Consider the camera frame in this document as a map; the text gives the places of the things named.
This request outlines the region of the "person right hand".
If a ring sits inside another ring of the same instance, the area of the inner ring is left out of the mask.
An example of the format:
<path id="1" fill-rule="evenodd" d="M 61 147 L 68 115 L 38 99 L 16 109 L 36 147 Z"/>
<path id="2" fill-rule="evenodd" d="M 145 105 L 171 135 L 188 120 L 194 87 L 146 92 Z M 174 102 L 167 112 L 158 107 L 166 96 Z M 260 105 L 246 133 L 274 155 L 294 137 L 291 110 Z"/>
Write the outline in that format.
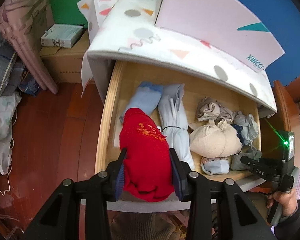
<path id="1" fill-rule="evenodd" d="M 266 207 L 269 209 L 275 201 L 282 205 L 282 217 L 292 215 L 298 205 L 296 200 L 296 189 L 292 189 L 289 193 L 280 191 L 274 192 L 268 196 Z"/>

